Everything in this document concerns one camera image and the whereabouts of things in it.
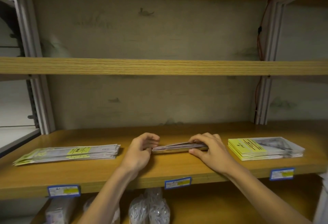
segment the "shelf label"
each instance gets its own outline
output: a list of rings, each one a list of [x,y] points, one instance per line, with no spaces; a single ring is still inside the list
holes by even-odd
[[[165,189],[174,189],[191,185],[191,176],[164,182]]]
[[[67,185],[52,185],[48,186],[49,198],[54,197],[79,197],[81,191],[79,185],[67,184]]]
[[[270,173],[270,181],[293,179],[294,168],[276,169]]]

